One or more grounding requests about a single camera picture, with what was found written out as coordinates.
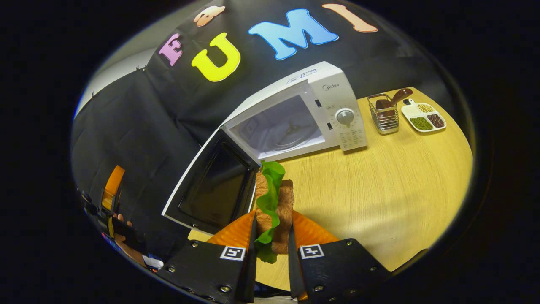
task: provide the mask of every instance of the open microwave door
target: open microwave door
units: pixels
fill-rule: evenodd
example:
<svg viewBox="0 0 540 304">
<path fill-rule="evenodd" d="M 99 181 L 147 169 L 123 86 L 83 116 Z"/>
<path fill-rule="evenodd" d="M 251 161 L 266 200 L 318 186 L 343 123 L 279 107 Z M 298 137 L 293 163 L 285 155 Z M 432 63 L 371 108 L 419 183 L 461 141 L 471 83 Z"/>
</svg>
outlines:
<svg viewBox="0 0 540 304">
<path fill-rule="evenodd" d="M 161 214 L 215 234 L 250 211 L 259 168 L 260 163 L 219 128 L 184 172 Z"/>
</svg>

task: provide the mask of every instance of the white tray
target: white tray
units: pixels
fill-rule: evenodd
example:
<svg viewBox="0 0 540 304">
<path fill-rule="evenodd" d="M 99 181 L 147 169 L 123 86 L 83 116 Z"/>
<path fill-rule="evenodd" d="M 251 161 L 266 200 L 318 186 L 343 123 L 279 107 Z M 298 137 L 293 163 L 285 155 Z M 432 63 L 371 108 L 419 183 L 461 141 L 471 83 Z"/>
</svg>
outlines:
<svg viewBox="0 0 540 304">
<path fill-rule="evenodd" d="M 441 113 L 439 113 L 437 110 L 435 110 L 435 108 L 432 105 L 430 105 L 428 103 L 415 103 L 414 100 L 412 100 L 411 98 L 409 98 L 409 102 L 410 102 L 410 105 L 404 105 L 404 106 L 401 107 L 401 113 L 403 113 L 405 118 L 409 121 L 410 125 L 416 131 L 422 132 L 422 133 L 427 133 L 427 132 L 438 131 L 438 130 L 442 130 L 442 129 L 446 128 L 446 120 L 444 120 L 444 117 L 442 117 Z M 417 105 L 419 105 L 419 104 L 425 104 L 425 105 L 430 106 L 431 108 L 433 108 L 433 112 L 427 112 L 427 113 L 422 112 L 417 107 Z M 440 128 L 435 128 L 435 126 L 432 124 L 431 120 L 429 120 L 429 118 L 428 118 L 428 115 L 431 115 L 431 114 L 437 114 L 441 118 L 442 122 L 444 123 L 444 126 L 442 126 Z M 418 117 L 424 117 L 429 122 L 429 124 L 431 124 L 433 129 L 431 129 L 431 130 L 420 130 L 419 128 L 415 127 L 414 124 L 410 121 L 410 119 L 411 118 L 418 118 Z"/>
</svg>

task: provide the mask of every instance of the yellow letter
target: yellow letter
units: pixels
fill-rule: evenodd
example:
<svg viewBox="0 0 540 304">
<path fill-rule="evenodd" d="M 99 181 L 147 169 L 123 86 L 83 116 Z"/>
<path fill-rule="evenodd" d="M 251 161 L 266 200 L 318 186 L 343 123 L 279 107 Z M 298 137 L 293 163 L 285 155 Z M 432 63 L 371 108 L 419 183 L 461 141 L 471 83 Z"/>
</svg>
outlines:
<svg viewBox="0 0 540 304">
<path fill-rule="evenodd" d="M 227 33 L 222 32 L 210 41 L 211 47 L 218 47 L 227 56 L 227 62 L 222 67 L 216 67 L 206 56 L 207 50 L 200 51 L 191 61 L 192 67 L 197 67 L 206 79 L 217 82 L 222 81 L 232 74 L 240 63 L 240 52 L 226 38 Z"/>
</svg>

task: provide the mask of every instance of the round table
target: round table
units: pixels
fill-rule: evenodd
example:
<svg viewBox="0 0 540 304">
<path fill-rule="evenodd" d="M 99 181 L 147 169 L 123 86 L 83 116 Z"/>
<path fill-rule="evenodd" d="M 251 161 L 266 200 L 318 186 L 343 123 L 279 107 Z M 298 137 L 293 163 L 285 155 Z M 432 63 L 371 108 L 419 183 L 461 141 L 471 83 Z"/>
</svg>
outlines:
<svg viewBox="0 0 540 304">
<path fill-rule="evenodd" d="M 429 248 L 447 229 L 469 188 L 473 155 L 456 122 L 436 102 L 410 87 L 416 103 L 432 105 L 443 130 L 419 133 L 401 113 L 396 133 L 380 135 L 367 98 L 358 100 L 367 147 L 339 147 L 279 161 L 294 182 L 294 209 L 339 239 L 355 238 L 393 271 Z M 385 92 L 393 96 L 397 90 Z M 210 236 L 193 231 L 190 240 Z M 257 259 L 256 280 L 290 290 L 288 256 Z"/>
</svg>

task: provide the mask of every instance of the microwave button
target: microwave button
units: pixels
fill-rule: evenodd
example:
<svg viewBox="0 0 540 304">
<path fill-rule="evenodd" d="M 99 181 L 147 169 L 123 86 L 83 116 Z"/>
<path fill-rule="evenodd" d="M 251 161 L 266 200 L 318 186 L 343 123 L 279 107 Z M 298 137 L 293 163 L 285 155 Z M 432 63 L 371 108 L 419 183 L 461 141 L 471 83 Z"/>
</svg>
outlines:
<svg viewBox="0 0 540 304">
<path fill-rule="evenodd" d="M 341 110 L 336 114 L 336 118 L 339 123 L 350 125 L 354 120 L 354 113 L 349 110 Z"/>
</svg>

